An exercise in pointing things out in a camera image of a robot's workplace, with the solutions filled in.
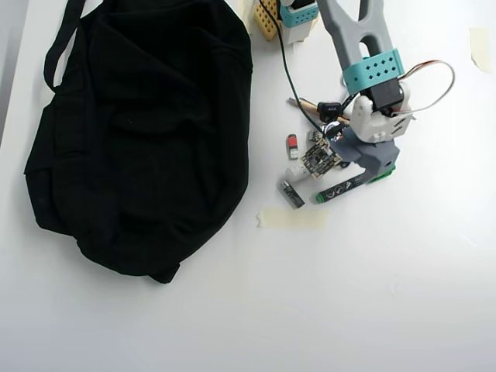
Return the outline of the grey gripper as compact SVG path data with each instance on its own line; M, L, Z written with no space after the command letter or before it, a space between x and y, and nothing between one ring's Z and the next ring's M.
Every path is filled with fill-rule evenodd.
M371 182L393 169L399 155L394 141L366 143L351 129L344 129L340 139L332 143L332 150L344 162L355 163L364 169L362 182Z

